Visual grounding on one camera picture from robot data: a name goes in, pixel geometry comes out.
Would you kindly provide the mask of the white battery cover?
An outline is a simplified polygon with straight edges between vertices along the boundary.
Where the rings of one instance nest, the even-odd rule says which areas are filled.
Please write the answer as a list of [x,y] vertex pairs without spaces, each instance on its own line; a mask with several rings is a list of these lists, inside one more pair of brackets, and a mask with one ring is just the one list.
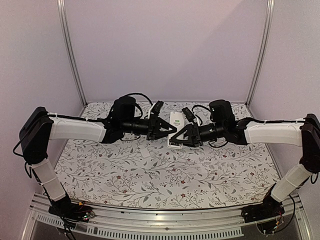
[[141,148],[140,153],[141,153],[141,157],[144,159],[149,158],[151,156],[150,152],[146,148]]

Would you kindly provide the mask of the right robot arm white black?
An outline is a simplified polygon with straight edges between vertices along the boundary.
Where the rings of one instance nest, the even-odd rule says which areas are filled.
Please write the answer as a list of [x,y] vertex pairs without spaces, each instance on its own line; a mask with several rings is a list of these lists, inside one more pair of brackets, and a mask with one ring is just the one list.
[[209,110],[212,122],[199,126],[195,115],[187,107],[183,108],[189,124],[173,135],[171,142],[199,147],[204,142],[224,138],[227,143],[242,146],[267,143],[302,147],[299,163],[264,197],[258,208],[262,218],[269,218],[287,196],[320,172],[320,122],[314,114],[296,120],[257,120],[252,117],[237,120],[231,103],[223,99],[210,102]]

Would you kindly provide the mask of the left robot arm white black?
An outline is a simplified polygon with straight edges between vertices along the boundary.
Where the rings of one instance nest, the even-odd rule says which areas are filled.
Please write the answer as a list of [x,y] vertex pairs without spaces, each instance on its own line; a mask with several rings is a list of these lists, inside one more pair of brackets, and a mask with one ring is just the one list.
[[48,160],[49,141],[85,140],[113,144],[126,133],[154,141],[177,132],[175,126],[159,116],[163,101],[153,103],[144,119],[135,115],[139,105],[134,96],[130,93],[116,99],[107,117],[97,119],[49,113],[45,107],[39,106],[20,130],[19,141],[12,152],[30,166],[51,200],[51,206],[63,217],[70,217],[75,210]]

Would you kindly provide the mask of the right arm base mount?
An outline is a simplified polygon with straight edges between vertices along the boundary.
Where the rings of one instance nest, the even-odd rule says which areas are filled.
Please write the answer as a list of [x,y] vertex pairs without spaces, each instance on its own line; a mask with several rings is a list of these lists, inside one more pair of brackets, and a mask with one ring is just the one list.
[[251,204],[241,209],[241,217],[245,223],[265,220],[285,213],[282,205],[266,206],[263,203]]

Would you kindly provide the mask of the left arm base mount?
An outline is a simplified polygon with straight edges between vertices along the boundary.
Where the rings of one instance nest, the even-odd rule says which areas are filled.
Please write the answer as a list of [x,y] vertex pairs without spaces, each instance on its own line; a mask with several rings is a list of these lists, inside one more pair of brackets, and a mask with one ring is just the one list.
[[93,208],[86,205],[85,201],[78,203],[64,202],[61,205],[54,202],[49,207],[48,212],[73,222],[88,222],[89,219],[95,217]]

